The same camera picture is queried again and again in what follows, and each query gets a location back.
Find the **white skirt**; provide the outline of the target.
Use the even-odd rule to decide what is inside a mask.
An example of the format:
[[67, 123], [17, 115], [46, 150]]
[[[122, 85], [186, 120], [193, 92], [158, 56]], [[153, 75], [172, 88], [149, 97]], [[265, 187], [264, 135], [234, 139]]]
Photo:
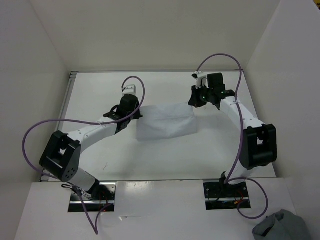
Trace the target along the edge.
[[143, 106], [140, 112], [142, 118], [136, 123], [136, 139], [140, 142], [178, 138], [198, 131], [193, 107], [185, 102]]

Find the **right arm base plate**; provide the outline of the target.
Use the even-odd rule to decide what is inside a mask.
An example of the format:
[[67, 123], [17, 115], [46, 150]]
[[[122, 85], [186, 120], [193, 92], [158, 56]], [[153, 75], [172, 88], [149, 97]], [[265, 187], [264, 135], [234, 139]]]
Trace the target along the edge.
[[206, 210], [250, 209], [251, 203], [245, 182], [236, 185], [224, 185], [223, 181], [203, 182]]

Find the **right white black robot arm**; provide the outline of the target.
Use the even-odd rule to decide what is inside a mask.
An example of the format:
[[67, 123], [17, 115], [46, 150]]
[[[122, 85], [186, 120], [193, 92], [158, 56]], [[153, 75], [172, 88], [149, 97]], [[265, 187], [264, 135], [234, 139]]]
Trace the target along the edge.
[[235, 162], [221, 174], [216, 199], [229, 197], [252, 173], [277, 160], [277, 130], [265, 124], [241, 103], [237, 91], [228, 90], [222, 73], [192, 74], [196, 84], [191, 88], [188, 104], [200, 108], [212, 104], [239, 129], [240, 143]]

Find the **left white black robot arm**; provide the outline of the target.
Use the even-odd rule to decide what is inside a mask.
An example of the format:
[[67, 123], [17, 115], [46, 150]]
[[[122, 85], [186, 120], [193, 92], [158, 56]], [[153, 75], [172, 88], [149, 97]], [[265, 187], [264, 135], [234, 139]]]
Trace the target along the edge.
[[97, 125], [73, 132], [54, 132], [40, 158], [40, 165], [61, 182], [75, 185], [88, 200], [96, 199], [104, 189], [100, 181], [79, 167], [81, 154], [101, 140], [124, 130], [132, 120], [142, 117], [138, 98], [124, 94], [118, 105], [104, 114]]

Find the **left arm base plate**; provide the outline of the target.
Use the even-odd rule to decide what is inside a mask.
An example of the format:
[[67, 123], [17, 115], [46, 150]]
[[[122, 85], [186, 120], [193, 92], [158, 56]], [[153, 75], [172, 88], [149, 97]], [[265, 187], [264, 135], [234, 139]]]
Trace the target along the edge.
[[[114, 212], [115, 198], [116, 198], [116, 182], [101, 182], [97, 195], [92, 196], [83, 190], [80, 190], [82, 200], [89, 213], [98, 213], [100, 210], [103, 212]], [[69, 213], [83, 213], [84, 208], [78, 194], [74, 191], [71, 192], [69, 205]]]

